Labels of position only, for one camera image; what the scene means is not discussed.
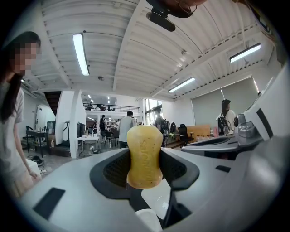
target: staircase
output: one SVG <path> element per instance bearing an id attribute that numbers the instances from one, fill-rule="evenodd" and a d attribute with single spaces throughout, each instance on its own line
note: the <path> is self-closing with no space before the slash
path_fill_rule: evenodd
<path id="1" fill-rule="evenodd" d="M 53 111 L 54 115 L 56 116 L 56 112 L 58 111 L 58 102 L 59 102 L 59 98 L 60 98 L 60 94 L 62 92 L 58 91 L 58 92 L 44 92 L 47 102 L 51 108 L 51 110 Z"/>

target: backpack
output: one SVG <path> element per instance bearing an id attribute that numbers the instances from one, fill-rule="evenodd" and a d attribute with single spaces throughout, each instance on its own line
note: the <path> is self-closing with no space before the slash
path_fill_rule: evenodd
<path id="1" fill-rule="evenodd" d="M 228 128 L 227 121 L 226 121 L 227 112 L 225 115 L 221 114 L 221 116 L 218 118 L 217 125 L 218 125 L 218 135 L 219 136 L 222 136 L 222 135 L 229 133 L 229 128 Z"/>
<path id="2" fill-rule="evenodd" d="M 106 126 L 105 126 L 104 120 L 100 122 L 100 130 L 101 131 L 105 131 L 106 130 Z"/>
<path id="3" fill-rule="evenodd" d="M 172 122 L 170 126 L 170 133 L 173 134 L 175 132 L 175 129 L 176 129 L 176 125 L 174 122 Z"/>
<path id="4" fill-rule="evenodd" d="M 169 122 L 166 119 L 163 119 L 163 123 L 161 124 L 161 128 L 163 129 L 163 136 L 168 137 L 169 136 Z"/>

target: ceiling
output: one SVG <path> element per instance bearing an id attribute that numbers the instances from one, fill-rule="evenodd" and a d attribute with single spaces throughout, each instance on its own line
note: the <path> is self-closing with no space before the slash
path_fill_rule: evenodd
<path id="1" fill-rule="evenodd" d="M 106 96 L 98 96 L 98 95 L 94 95 L 94 94 L 90 94 L 90 97 L 88 97 L 87 93 L 82 92 L 82 102 L 87 103 L 87 102 L 91 102 L 91 99 L 94 101 L 95 104 L 110 104 L 110 105 L 114 105 L 116 102 L 116 98 L 115 97 L 110 97 L 110 99 L 108 99 L 108 97 Z"/>
<path id="2" fill-rule="evenodd" d="M 13 33 L 33 30 L 42 52 L 25 80 L 36 94 L 81 89 L 104 96 L 128 95 L 164 101 L 191 97 L 219 79 L 266 65 L 272 43 L 252 13 L 232 0 L 208 0 L 187 19 L 169 16 L 174 32 L 150 22 L 145 0 L 43 0 L 22 16 Z M 89 76 L 83 76 L 73 34 L 83 32 Z M 260 42 L 246 59 L 229 57 Z M 196 80 L 169 93 L 194 76 Z"/>

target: long black hair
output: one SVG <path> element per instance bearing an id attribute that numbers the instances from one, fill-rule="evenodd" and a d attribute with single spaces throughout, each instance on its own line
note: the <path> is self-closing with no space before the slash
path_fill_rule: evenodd
<path id="1" fill-rule="evenodd" d="M 222 101 L 222 116 L 226 116 L 228 111 L 228 105 L 231 103 L 230 100 L 225 99 Z"/>
<path id="2" fill-rule="evenodd" d="M 17 52 L 20 52 L 19 50 L 21 48 L 25 48 L 26 44 L 34 44 L 34 43 L 38 44 L 40 48 L 41 42 L 39 36 L 32 31 L 27 31 L 17 36 L 5 48 L 1 50 L 0 84 L 2 84 L 5 81 L 7 72 L 13 71 L 10 64 L 10 60 L 14 59 L 15 54 L 17 54 Z M 19 73 L 15 74 L 10 80 L 10 87 L 4 98 L 0 112 L 2 121 L 7 120 L 15 111 L 16 98 L 21 86 L 22 78 L 23 75 Z"/>

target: window shade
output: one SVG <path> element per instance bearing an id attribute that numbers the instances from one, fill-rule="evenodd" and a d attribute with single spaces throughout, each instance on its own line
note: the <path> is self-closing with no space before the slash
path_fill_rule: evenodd
<path id="1" fill-rule="evenodd" d="M 220 90 L 192 99 L 195 125 L 218 126 L 216 118 L 222 111 L 222 101 Z"/>
<path id="2" fill-rule="evenodd" d="M 231 101 L 231 110 L 235 114 L 243 113 L 258 97 L 253 78 L 222 88 L 226 99 Z"/>

